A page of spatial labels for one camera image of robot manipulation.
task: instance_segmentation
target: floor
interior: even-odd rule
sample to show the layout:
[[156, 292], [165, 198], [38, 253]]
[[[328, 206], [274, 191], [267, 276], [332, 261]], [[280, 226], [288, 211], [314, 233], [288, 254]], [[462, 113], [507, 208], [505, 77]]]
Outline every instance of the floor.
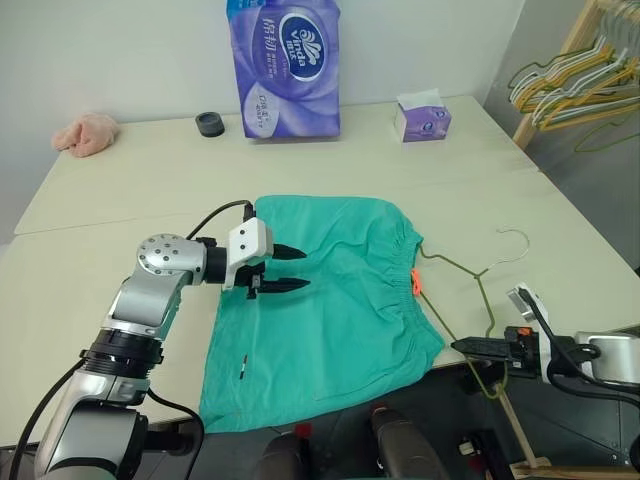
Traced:
[[[372, 405], [384, 403], [412, 420], [431, 442], [455, 480], [483, 478], [460, 456], [457, 445], [469, 430], [496, 431], [509, 461], [522, 454], [500, 406], [481, 395], [465, 395], [458, 381], [463, 368], [428, 373], [420, 382], [368, 404], [315, 418], [312, 454], [315, 479], [377, 477], [376, 452], [367, 425]], [[556, 465], [624, 465], [632, 439], [640, 431], [638, 412], [618, 402], [568, 396], [549, 385], [510, 379], [509, 397], [537, 456]], [[247, 433], [208, 435], [192, 480], [251, 478], [265, 445], [291, 426]], [[0, 457], [0, 479], [7, 478], [6, 454]], [[181, 479], [188, 457], [146, 454], [136, 480]], [[33, 478], [26, 457], [22, 479]]]

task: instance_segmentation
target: table surface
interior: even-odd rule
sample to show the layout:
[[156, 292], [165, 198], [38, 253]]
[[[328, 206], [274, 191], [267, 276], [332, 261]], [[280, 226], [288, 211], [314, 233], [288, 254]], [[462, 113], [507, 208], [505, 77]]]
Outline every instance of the table surface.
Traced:
[[[467, 99], [460, 100], [461, 104], [472, 105]], [[356, 110], [367, 117], [362, 119], [363, 122], [376, 123], [368, 118], [374, 116], [374, 112], [391, 121], [387, 115], [389, 109], [384, 106], [359, 107], [350, 111], [353, 114]], [[453, 107], [452, 111], [454, 126], [467, 123], [465, 118], [461, 118], [462, 113], [456, 117]], [[485, 118], [484, 114], [473, 113], [474, 109], [471, 111], [469, 115], [476, 119]], [[170, 128], [172, 123], [181, 128]], [[133, 269], [136, 247], [141, 239], [157, 232], [185, 234], [201, 219], [203, 199], [207, 199], [208, 206], [216, 207], [239, 196], [254, 199], [263, 193], [273, 193], [269, 185], [263, 185], [261, 178], [249, 175], [249, 181], [245, 182], [248, 169], [237, 162], [228, 162], [222, 172], [225, 181], [218, 183], [220, 177], [214, 174], [216, 167], [211, 163], [210, 175], [201, 171], [199, 176], [193, 176], [194, 179], [207, 177], [207, 182], [198, 180], [195, 187], [191, 185], [193, 188], [181, 189], [180, 198], [184, 202], [177, 202], [181, 206], [170, 203], [172, 197], [177, 197], [170, 190], [144, 202], [145, 195], [151, 191], [144, 173], [153, 163], [149, 158], [154, 156], [153, 149], [145, 147], [150, 138], [146, 127], [159, 127], [167, 132], [154, 140], [161, 170], [177, 161], [167, 159], [163, 153], [165, 144], [182, 145], [179, 150], [183, 159], [203, 161], [198, 156], [204, 155], [201, 139], [193, 137], [186, 127], [182, 128], [183, 123], [177, 120], [153, 122], [147, 126], [135, 124], [131, 129], [125, 126], [123, 142], [126, 140], [131, 149], [148, 148], [139, 171], [134, 173], [135, 157], [123, 151], [120, 145], [120, 155], [128, 158], [128, 163], [122, 166], [127, 172], [126, 178], [115, 182], [115, 187], [111, 182], [94, 182], [92, 190], [95, 195], [91, 201], [87, 199], [92, 207], [76, 205], [70, 212], [53, 209], [49, 212], [52, 218], [47, 219], [43, 213], [47, 208], [43, 203], [45, 198], [58, 202], [58, 208], [66, 202], [58, 198], [64, 196], [60, 192], [65, 191], [61, 182], [66, 183], [71, 177], [89, 178], [97, 175], [96, 171], [100, 169], [107, 172], [108, 177], [115, 178], [115, 167], [110, 163], [121, 162], [120, 155], [110, 156], [107, 162], [105, 158], [109, 151], [103, 155], [105, 158], [74, 160], [75, 164], [63, 156], [49, 175], [47, 188], [43, 187], [46, 193], [40, 192], [30, 207], [31, 219], [22, 224], [22, 228], [27, 230], [25, 225], [29, 224], [34, 231], [43, 231], [19, 235], [0, 259], [0, 318], [3, 319], [0, 376], [11, 379], [11, 387], [5, 389], [0, 410], [0, 445], [16, 442], [26, 419], [46, 389], [76, 361], [80, 349], [93, 341], [120, 282]], [[392, 152], [387, 158], [390, 165], [386, 165], [382, 157], [363, 162], [362, 156], [355, 155], [355, 148], [348, 140], [334, 142], [344, 145], [354, 154], [353, 157], [342, 155], [342, 161], [351, 158], [356, 164], [362, 162], [361, 168], [364, 169], [360, 175], [359, 171], [345, 165], [343, 170], [348, 170], [349, 175], [339, 175], [336, 179], [340, 189], [344, 190], [336, 190], [330, 181], [332, 177], [325, 176], [318, 165], [302, 168], [305, 159], [298, 158], [298, 152], [301, 148], [308, 148], [309, 143], [287, 145], [286, 148], [274, 145], [274, 150], [283, 156], [266, 160], [272, 164], [271, 168], [266, 163], [261, 165], [255, 159], [250, 160], [248, 153], [243, 155], [252, 164], [261, 165], [261, 172], [269, 178], [290, 178], [293, 173], [289, 169], [294, 165], [300, 178], [311, 170], [316, 180], [313, 193], [368, 193], [391, 201], [424, 235], [428, 253], [448, 255], [473, 270], [481, 270], [496, 260], [517, 256], [522, 251], [524, 242], [520, 236], [498, 234], [496, 229], [524, 231], [531, 240], [529, 254], [518, 262], [496, 266], [483, 277], [497, 317], [494, 336], [501, 335], [506, 325], [523, 323], [505, 295], [520, 281], [527, 282], [543, 299], [550, 312], [552, 327], [558, 334], [573, 335], [578, 330], [604, 331], [637, 324], [640, 279], [548, 179], [532, 168], [530, 161], [496, 129], [495, 125], [485, 125], [486, 135], [491, 139], [484, 142], [479, 133], [478, 138], [467, 138], [466, 141], [476, 145], [473, 155], [458, 146], [453, 135], [439, 145], [415, 149], [423, 152], [426, 165], [419, 163], [420, 156], [413, 148], [405, 149], [407, 146], [397, 143], [393, 148], [385, 147], [385, 151]], [[172, 137], [168, 136], [170, 131], [175, 132]], [[452, 129], [452, 134], [456, 132], [464, 136], [459, 129]], [[185, 137], [191, 138], [198, 155], [191, 155], [187, 146], [189, 141]], [[387, 138], [387, 142], [392, 141], [392, 137]], [[268, 150], [269, 145], [260, 144], [255, 148]], [[218, 149], [211, 149], [209, 155], [218, 158]], [[244, 152], [244, 144], [238, 143], [238, 149]], [[443, 154], [458, 151], [460, 168], [456, 168], [458, 157], [455, 155], [447, 157], [444, 165], [438, 163], [432, 150]], [[329, 157], [329, 160], [328, 168], [337, 170], [335, 158]], [[480, 168], [484, 160], [487, 161], [486, 171]], [[374, 170], [377, 173], [365, 169], [367, 163], [376, 166]], [[66, 165], [69, 177], [60, 164]], [[175, 170], [178, 178], [174, 178], [174, 191], [183, 185], [178, 175], [180, 172]], [[389, 176], [389, 181], [378, 178], [381, 175]], [[363, 184], [363, 176], [370, 184]], [[128, 190], [135, 185], [131, 177], [135, 177], [142, 190], [147, 192], [137, 196], [136, 200], [131, 197], [135, 192]], [[346, 180], [353, 183], [352, 190], [348, 190]], [[239, 192], [230, 188], [227, 182], [235, 183], [244, 190]], [[286, 190], [285, 183], [279, 185], [278, 191], [309, 193], [306, 189], [311, 182], [305, 181], [302, 187], [299, 183], [289, 184]], [[68, 183], [67, 193], [77, 195], [72, 187], [73, 184]], [[104, 191], [111, 191], [113, 199], [118, 199], [112, 202], [112, 210], [102, 210], [101, 202], [106, 203], [109, 198]], [[226, 196], [223, 198], [220, 192], [225, 192]], [[132, 202], [128, 214], [125, 203], [121, 202], [121, 193]], [[155, 205], [156, 199], [160, 207], [149, 209], [150, 204]], [[98, 209], [94, 212], [98, 218], [92, 219], [91, 208]], [[194, 211], [181, 213], [183, 209]], [[240, 215], [239, 211], [225, 212], [216, 217], [204, 233], [224, 238], [226, 232], [238, 224]], [[418, 258], [417, 267], [424, 290], [457, 336], [483, 335], [488, 317], [473, 279], [437, 260]], [[165, 343], [165, 361], [151, 374], [158, 393], [191, 408], [196, 408], [199, 401], [204, 359], [219, 291], [218, 286], [184, 290], [181, 310]], [[449, 341], [426, 308], [425, 313]], [[435, 365], [444, 366], [459, 360], [456, 352], [446, 348], [436, 358]], [[52, 410], [53, 407], [45, 412], [32, 439], [41, 437]], [[141, 410], [153, 421], [176, 417], [175, 412], [153, 402], [145, 402]]]

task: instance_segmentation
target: hanger rack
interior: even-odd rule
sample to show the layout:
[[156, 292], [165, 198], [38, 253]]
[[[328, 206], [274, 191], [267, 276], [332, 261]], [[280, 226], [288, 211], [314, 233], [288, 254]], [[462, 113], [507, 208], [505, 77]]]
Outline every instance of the hanger rack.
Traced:
[[[560, 50], [560, 55], [590, 46], [604, 12], [619, 10], [624, 4], [624, 0], [586, 0], [584, 8], [578, 15]], [[638, 11], [630, 16], [633, 17], [632, 21], [640, 23]], [[523, 150], [529, 145], [537, 131], [537, 128], [532, 124], [532, 116], [533, 113], [527, 113], [513, 135], [513, 141]]]

